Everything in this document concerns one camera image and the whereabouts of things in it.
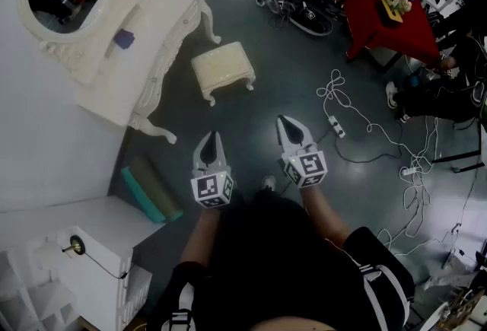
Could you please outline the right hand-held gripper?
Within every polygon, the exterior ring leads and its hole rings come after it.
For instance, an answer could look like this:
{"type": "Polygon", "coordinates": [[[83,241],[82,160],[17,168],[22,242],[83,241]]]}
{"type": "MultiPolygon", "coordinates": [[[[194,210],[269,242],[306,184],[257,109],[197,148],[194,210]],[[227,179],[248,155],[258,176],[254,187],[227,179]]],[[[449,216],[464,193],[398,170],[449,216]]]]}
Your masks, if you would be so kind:
{"type": "Polygon", "coordinates": [[[323,152],[313,144],[310,130],[290,116],[279,115],[276,120],[278,142],[283,153],[284,173],[298,188],[317,186],[326,176],[328,169],[323,152]],[[302,149],[294,152],[294,147],[302,149]]]}

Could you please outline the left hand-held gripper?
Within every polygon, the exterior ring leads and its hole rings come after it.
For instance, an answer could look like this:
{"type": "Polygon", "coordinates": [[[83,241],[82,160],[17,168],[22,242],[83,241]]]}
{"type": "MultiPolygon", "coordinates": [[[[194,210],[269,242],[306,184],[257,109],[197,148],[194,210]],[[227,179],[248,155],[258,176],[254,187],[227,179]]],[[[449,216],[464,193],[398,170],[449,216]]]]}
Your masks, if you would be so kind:
{"type": "Polygon", "coordinates": [[[207,133],[196,146],[190,182],[195,201],[204,208],[218,208],[231,202],[234,179],[219,132],[207,133]]]}

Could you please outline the cream upholstered stool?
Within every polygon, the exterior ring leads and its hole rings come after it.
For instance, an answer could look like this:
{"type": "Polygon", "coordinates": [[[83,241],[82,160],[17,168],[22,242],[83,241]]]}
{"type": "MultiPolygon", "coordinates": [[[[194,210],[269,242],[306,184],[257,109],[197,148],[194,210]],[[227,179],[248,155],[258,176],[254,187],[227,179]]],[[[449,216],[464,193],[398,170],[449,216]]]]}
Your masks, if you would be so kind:
{"type": "Polygon", "coordinates": [[[233,42],[203,53],[191,60],[202,96],[213,107],[215,89],[245,79],[248,91],[254,89],[256,74],[240,42],[233,42]]]}

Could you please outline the white ornate dressing table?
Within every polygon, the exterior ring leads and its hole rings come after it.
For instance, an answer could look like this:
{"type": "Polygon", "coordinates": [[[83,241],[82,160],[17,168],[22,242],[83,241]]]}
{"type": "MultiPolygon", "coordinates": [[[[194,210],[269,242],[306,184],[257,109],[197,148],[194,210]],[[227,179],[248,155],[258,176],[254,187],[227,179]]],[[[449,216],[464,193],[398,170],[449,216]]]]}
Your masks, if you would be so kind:
{"type": "Polygon", "coordinates": [[[74,43],[37,42],[75,81],[80,107],[175,143],[176,136],[152,125],[149,116],[158,107],[164,76],[184,38],[200,24],[212,43],[220,43],[206,0],[110,0],[94,35],[74,43]],[[113,42],[119,29],[135,35],[128,49],[113,42]]]}

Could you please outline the person's right forearm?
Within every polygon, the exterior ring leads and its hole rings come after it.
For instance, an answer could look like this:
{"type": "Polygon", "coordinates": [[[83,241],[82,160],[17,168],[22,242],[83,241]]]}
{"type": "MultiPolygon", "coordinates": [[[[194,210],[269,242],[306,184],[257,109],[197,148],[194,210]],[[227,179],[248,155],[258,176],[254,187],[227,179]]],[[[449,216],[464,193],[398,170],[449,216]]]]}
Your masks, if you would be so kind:
{"type": "Polygon", "coordinates": [[[342,248],[350,235],[350,230],[329,205],[320,187],[301,188],[300,194],[303,206],[318,234],[336,247],[342,248]]]}

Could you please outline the person's left forearm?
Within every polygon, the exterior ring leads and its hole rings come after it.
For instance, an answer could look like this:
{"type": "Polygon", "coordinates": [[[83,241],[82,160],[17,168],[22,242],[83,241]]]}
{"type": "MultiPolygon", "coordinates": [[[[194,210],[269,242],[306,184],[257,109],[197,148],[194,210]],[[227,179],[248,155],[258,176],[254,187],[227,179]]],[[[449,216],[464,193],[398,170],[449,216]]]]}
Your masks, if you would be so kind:
{"type": "Polygon", "coordinates": [[[196,226],[182,252],[182,263],[198,263],[208,267],[218,233],[221,211],[216,208],[203,209],[196,226]]]}

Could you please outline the olive rolled mat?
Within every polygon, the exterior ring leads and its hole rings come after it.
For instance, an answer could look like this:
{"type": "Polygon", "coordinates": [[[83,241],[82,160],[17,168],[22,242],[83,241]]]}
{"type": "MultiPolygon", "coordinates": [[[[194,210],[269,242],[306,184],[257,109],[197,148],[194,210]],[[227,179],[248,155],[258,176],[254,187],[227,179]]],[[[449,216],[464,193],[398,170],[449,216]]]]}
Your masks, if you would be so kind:
{"type": "Polygon", "coordinates": [[[128,168],[148,198],[166,218],[163,223],[176,221],[183,215],[183,208],[147,158],[142,156],[134,158],[128,168]]]}

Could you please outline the person's black clothing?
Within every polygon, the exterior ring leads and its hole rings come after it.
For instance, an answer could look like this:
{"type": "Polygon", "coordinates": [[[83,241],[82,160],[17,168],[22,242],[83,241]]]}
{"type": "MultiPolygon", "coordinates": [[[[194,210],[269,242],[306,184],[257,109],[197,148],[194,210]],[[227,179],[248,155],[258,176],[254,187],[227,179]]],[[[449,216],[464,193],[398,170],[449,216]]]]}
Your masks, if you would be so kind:
{"type": "Polygon", "coordinates": [[[338,248],[302,199],[262,189],[216,209],[208,267],[173,269],[147,331],[403,331],[412,276],[368,228],[338,248]]]}

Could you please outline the white cabinet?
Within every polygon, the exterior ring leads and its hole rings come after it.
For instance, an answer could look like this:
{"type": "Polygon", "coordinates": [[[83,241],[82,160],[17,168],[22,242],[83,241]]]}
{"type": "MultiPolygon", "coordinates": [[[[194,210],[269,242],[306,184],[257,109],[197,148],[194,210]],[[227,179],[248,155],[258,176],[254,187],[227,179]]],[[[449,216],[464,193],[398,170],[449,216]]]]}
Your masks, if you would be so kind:
{"type": "Polygon", "coordinates": [[[123,331],[151,273],[134,248],[158,230],[116,197],[0,214],[0,331],[123,331]],[[63,253],[78,235],[86,252],[63,253]]]}

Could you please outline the red cloth covered table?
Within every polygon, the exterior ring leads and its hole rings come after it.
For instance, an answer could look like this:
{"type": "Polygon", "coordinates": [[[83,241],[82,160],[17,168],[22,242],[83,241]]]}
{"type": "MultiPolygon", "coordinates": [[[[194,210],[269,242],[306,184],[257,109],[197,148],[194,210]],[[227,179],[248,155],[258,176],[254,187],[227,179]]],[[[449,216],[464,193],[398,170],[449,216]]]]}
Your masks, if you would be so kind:
{"type": "Polygon", "coordinates": [[[427,15],[421,2],[413,0],[412,10],[402,21],[387,17],[381,0],[336,0],[343,9],[352,35],[352,44],[346,52],[355,58],[362,49],[383,47],[396,53],[430,64],[441,55],[427,15]]]}

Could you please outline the small blue object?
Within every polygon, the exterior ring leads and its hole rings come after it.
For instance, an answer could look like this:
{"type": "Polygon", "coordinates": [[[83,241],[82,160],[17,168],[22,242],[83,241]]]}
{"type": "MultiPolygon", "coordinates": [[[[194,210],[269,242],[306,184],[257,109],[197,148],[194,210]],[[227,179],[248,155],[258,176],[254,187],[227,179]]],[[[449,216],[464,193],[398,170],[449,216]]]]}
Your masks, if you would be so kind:
{"type": "Polygon", "coordinates": [[[125,29],[119,29],[113,37],[113,42],[121,49],[128,49],[135,41],[133,32],[125,29]]]}

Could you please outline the small brass black device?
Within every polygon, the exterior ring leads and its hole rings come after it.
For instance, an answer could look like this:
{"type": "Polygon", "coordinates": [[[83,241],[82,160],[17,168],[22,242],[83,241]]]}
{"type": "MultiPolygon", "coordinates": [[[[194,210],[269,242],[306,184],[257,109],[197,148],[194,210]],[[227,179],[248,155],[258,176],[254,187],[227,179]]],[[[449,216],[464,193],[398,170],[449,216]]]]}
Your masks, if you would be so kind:
{"type": "Polygon", "coordinates": [[[86,249],[84,245],[84,241],[78,235],[72,235],[69,238],[70,246],[62,249],[63,253],[67,252],[74,252],[79,256],[85,254],[86,249]]]}

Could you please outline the black metal frame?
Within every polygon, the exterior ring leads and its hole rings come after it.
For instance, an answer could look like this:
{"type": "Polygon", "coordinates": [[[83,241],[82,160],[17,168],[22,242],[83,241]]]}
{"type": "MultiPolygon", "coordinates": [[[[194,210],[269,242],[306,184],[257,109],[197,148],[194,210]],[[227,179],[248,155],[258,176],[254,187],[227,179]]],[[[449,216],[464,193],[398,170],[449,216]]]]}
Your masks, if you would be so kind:
{"type": "Polygon", "coordinates": [[[487,168],[487,117],[485,119],[478,118],[477,120],[477,129],[478,129],[478,136],[479,136],[479,143],[478,147],[474,151],[468,151],[462,154],[455,154],[449,157],[442,157],[442,158],[435,158],[432,163],[444,163],[444,162],[451,162],[451,161],[458,161],[466,158],[478,157],[478,162],[474,165],[468,167],[454,167],[454,173],[462,173],[471,170],[477,170],[482,167],[487,168]]]}

